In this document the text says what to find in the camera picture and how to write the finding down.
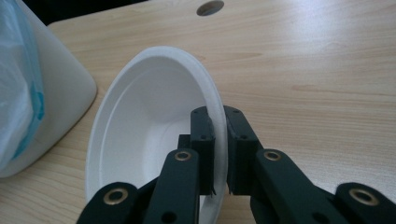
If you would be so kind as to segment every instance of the plastic bag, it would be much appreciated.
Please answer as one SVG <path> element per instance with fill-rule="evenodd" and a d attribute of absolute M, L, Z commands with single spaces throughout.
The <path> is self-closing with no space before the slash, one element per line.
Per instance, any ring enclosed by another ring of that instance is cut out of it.
<path fill-rule="evenodd" d="M 14 0 L 0 1 L 0 169 L 27 148 L 44 116 L 35 36 Z"/>

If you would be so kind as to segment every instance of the white container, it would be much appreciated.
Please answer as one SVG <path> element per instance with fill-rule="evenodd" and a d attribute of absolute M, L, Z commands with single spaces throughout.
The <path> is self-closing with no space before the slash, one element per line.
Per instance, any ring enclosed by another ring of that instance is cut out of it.
<path fill-rule="evenodd" d="M 217 220 L 227 176 L 227 128 L 212 78 L 189 53 L 146 49 L 111 84 L 98 110 L 88 148 L 86 197 L 113 182 L 140 188 L 157 177 L 178 136 L 190 133 L 190 113 L 206 106 L 213 121 L 217 195 L 201 197 L 200 223 Z"/>
<path fill-rule="evenodd" d="M 35 34 L 45 116 L 28 148 L 0 170 L 0 177 L 15 175 L 42 156 L 82 117 L 96 95 L 96 85 L 81 63 L 21 0 L 17 3 Z"/>

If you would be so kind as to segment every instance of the white plastic bowl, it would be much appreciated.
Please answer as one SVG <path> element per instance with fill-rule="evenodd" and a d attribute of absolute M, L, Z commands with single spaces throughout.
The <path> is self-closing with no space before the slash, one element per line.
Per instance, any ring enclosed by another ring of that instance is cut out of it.
<path fill-rule="evenodd" d="M 190 112 L 205 105 L 215 135 L 215 190 L 201 197 L 200 223 L 214 223 L 227 175 L 227 129 L 219 93 L 189 53 L 154 47 L 139 53 L 111 84 L 96 115 L 88 148 L 86 197 L 128 182 L 140 188 L 157 177 L 178 136 L 190 133 Z"/>

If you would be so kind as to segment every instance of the screw hole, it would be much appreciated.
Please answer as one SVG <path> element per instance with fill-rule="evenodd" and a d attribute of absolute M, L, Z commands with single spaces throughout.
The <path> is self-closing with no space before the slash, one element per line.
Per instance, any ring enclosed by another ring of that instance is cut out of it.
<path fill-rule="evenodd" d="M 177 219 L 177 215 L 173 212 L 165 212 L 161 217 L 163 223 L 173 223 Z"/>
<path fill-rule="evenodd" d="M 191 158 L 190 152 L 180 151 L 175 155 L 175 159 L 178 161 L 187 161 Z"/>
<path fill-rule="evenodd" d="M 198 7 L 198 16 L 210 16 L 220 11 L 224 7 L 223 1 L 210 1 Z"/>
<path fill-rule="evenodd" d="M 314 218 L 314 220 L 317 223 L 320 223 L 320 224 L 330 223 L 330 220 L 325 215 L 323 215 L 321 213 L 314 213 L 314 214 L 312 214 L 312 217 Z"/>
<path fill-rule="evenodd" d="M 264 152 L 264 157 L 270 161 L 279 161 L 281 158 L 280 154 L 274 151 Z"/>
<path fill-rule="evenodd" d="M 123 188 L 116 188 L 110 190 L 103 201 L 108 205 L 116 205 L 122 203 L 128 197 L 128 190 Z"/>
<path fill-rule="evenodd" d="M 379 204 L 378 199 L 365 189 L 351 189 L 349 195 L 359 203 L 369 206 L 376 206 Z"/>

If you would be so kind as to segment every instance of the wooden table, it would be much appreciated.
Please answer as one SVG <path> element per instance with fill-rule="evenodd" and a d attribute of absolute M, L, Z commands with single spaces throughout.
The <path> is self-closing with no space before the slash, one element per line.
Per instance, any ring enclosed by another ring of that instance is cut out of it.
<path fill-rule="evenodd" d="M 396 3 L 392 0 L 149 1 L 49 28 L 98 85 L 90 110 L 45 156 L 0 180 L 0 223 L 74 223 L 85 205 L 92 123 L 107 88 L 139 51 L 184 49 L 244 111 L 265 147 L 283 150 L 321 188 L 360 182 L 396 202 Z M 226 195 L 219 223 L 254 223 Z"/>

